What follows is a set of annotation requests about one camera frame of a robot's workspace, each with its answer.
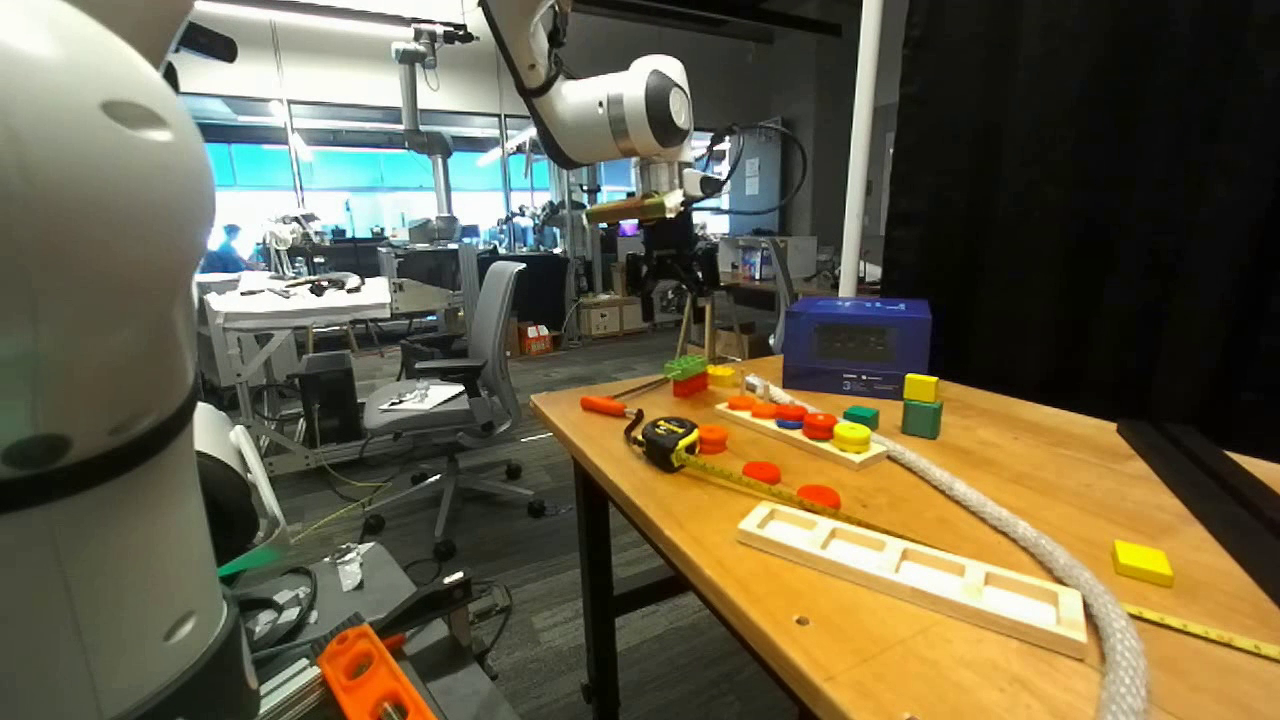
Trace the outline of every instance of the white cable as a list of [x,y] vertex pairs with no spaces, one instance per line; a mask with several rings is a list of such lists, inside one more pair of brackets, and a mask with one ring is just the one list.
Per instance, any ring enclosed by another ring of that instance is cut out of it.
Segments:
[[[767,394],[777,405],[801,405],[797,394],[767,384],[764,377],[742,377],[742,384],[756,394]],[[983,492],[974,492],[958,475],[945,470],[938,463],[923,461],[919,452],[912,452],[881,430],[874,430],[874,438],[883,444],[883,452],[897,463],[903,463],[923,482],[932,482],[937,492],[945,492],[949,500],[956,500],[973,515],[981,515],[983,523],[1003,530],[1028,555],[1037,555],[1054,578],[1063,578],[1068,589],[1075,589],[1084,597],[1084,608],[1089,608],[1094,636],[1103,642],[1103,690],[1099,690],[1094,715],[1103,715],[1103,720],[1148,715],[1148,656],[1143,656],[1143,642],[1138,642],[1123,605],[1116,605],[1116,597],[1068,546],[1059,546],[1054,538],[1037,530],[1028,520],[1011,515],[1007,509],[1000,509],[997,500],[988,500]]]

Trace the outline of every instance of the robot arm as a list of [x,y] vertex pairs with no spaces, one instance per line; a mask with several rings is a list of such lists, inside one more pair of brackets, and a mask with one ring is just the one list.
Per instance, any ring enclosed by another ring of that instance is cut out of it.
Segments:
[[678,169],[692,91],[674,57],[638,57],[623,72],[573,80],[560,66],[573,0],[481,0],[481,11],[560,169],[638,156],[645,201],[626,213],[671,217],[682,196],[701,196],[695,171]]

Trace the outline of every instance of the blue box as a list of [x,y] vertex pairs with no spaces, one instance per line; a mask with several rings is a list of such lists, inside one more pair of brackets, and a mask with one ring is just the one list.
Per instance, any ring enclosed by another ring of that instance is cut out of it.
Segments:
[[926,370],[932,313],[897,296],[802,296],[787,309],[783,384],[846,394],[901,394]]

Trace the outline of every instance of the wall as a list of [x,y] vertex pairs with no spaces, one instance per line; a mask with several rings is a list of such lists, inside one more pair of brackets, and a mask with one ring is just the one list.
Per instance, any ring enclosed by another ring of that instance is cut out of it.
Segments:
[[[466,11],[463,21],[481,39],[463,49],[438,49],[438,88],[425,88],[421,103],[444,110],[524,114],[481,11]],[[239,58],[210,65],[198,57],[179,57],[174,66],[182,91],[399,103],[399,76],[393,65],[393,39],[402,34],[399,26],[364,25],[355,32],[328,21],[261,21],[209,8],[198,8],[198,25],[236,34]],[[832,235],[840,227],[832,213],[811,213],[814,203],[840,203],[832,191],[832,162],[845,171],[845,156],[829,156],[836,130],[836,39],[787,32],[777,45],[748,45],[575,16],[565,65],[573,76],[591,76],[617,72],[645,50],[669,50],[682,58],[701,127],[739,127],[748,121],[791,125],[809,142],[811,175],[783,213],[783,227],[802,235]]]

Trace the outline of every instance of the black curtain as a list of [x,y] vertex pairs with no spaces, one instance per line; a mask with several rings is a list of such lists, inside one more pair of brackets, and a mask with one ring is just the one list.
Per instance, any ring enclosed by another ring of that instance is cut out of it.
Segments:
[[1280,454],[1276,209],[1276,0],[912,0],[883,293],[937,370]]

